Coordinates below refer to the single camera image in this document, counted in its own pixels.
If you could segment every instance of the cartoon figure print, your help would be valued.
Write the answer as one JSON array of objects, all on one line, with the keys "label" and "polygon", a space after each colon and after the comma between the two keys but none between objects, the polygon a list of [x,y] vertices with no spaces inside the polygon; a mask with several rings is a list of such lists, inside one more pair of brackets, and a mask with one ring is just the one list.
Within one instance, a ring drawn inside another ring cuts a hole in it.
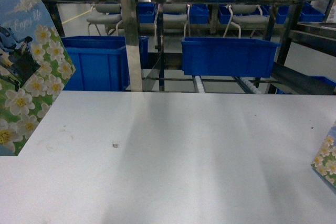
[{"label": "cartoon figure print", "polygon": [[9,27],[0,24],[0,66],[8,70],[15,78],[3,76],[0,79],[15,86],[17,91],[39,69],[40,65],[32,57],[28,43],[33,39],[29,36],[18,39]]}]

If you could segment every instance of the printed packaging box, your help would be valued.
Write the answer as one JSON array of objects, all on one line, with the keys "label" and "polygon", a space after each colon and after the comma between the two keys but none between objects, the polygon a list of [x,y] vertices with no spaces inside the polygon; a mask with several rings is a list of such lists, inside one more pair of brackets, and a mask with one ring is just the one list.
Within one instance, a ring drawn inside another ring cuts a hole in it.
[{"label": "printed packaging box", "polygon": [[0,0],[0,155],[18,155],[75,68],[41,0]]},{"label": "printed packaging box", "polygon": [[336,122],[324,139],[311,166],[336,187]]}]

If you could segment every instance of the blue storage crate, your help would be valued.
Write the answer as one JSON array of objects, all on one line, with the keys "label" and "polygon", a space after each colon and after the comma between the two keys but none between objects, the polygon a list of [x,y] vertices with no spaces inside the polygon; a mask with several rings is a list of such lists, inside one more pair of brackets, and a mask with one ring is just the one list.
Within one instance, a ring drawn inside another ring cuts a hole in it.
[{"label": "blue storage crate", "polygon": [[154,23],[155,5],[151,3],[139,3],[139,21],[140,23]]},{"label": "blue storage crate", "polygon": [[[329,84],[329,85],[336,88],[336,82],[334,82],[333,80],[330,80],[329,78],[327,78],[325,76],[311,76],[311,77],[313,77],[316,80],[322,81],[326,84]],[[291,93],[285,93],[282,90],[277,89],[276,94],[291,94]]]},{"label": "blue storage crate", "polygon": [[207,24],[209,9],[206,5],[192,5],[190,8],[190,24]]},{"label": "blue storage crate", "polygon": [[185,37],[182,70],[194,76],[270,77],[278,43],[258,39]]},{"label": "blue storage crate", "polygon": [[229,9],[225,7],[225,5],[220,5],[218,10],[218,20],[221,24],[227,24],[230,20],[230,12]]},{"label": "blue storage crate", "polygon": [[[65,90],[123,91],[129,85],[125,38],[76,36],[62,38],[76,72]],[[148,61],[148,37],[139,38],[142,63]]]},{"label": "blue storage crate", "polygon": [[300,22],[322,22],[325,14],[314,9],[311,5],[305,5],[302,8],[299,18]]},{"label": "blue storage crate", "polygon": [[275,20],[276,24],[283,24],[285,23],[287,14],[288,14],[288,9],[289,6],[280,6],[278,9],[278,14],[277,14],[277,18]]}]

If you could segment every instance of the white floor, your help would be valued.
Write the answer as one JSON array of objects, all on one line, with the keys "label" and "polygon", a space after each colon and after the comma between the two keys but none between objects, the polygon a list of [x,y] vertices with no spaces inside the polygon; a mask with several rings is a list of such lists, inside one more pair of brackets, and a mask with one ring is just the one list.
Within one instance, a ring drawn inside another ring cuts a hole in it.
[{"label": "white floor", "polygon": [[[61,21],[63,22],[63,28],[65,35],[78,36],[88,35],[88,23],[86,19],[89,15],[97,15],[95,10],[91,12],[90,4],[60,4],[59,12]],[[104,26],[98,26],[102,35],[105,34]],[[202,31],[192,31],[195,36],[202,34]],[[99,35],[94,26],[90,27],[90,35]],[[123,30],[120,30],[119,35],[124,35]],[[156,52],[154,48],[154,34],[145,34],[150,36],[149,40],[149,52]],[[182,52],[181,38],[183,32],[177,31],[177,33],[167,33],[165,35],[165,52]],[[229,36],[236,36],[236,33],[232,32]],[[272,41],[279,42],[279,35],[275,35]],[[285,66],[295,69],[301,73],[310,76],[325,76],[331,80],[336,80],[336,59],[335,57],[323,54],[316,50],[292,43]],[[167,78],[190,78],[190,76],[185,76],[181,70],[165,70],[165,77]],[[215,78],[215,79],[231,79],[231,77],[202,77],[202,78]],[[214,83],[206,82],[205,89],[207,92],[228,92],[228,93],[244,93],[242,89],[235,83]],[[259,89],[264,92],[267,85],[261,84]],[[153,90],[158,90],[159,85],[156,82]],[[166,81],[165,82],[166,91],[176,91],[176,92],[193,92],[194,86],[192,82],[187,81]]]}]

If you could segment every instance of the white table surface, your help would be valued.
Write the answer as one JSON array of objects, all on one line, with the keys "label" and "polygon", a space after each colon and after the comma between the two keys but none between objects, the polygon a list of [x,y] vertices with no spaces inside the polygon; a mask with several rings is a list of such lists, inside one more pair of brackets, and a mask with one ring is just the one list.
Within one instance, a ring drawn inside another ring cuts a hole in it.
[{"label": "white table surface", "polygon": [[0,157],[0,223],[336,223],[310,166],[335,119],[336,97],[65,91]]}]

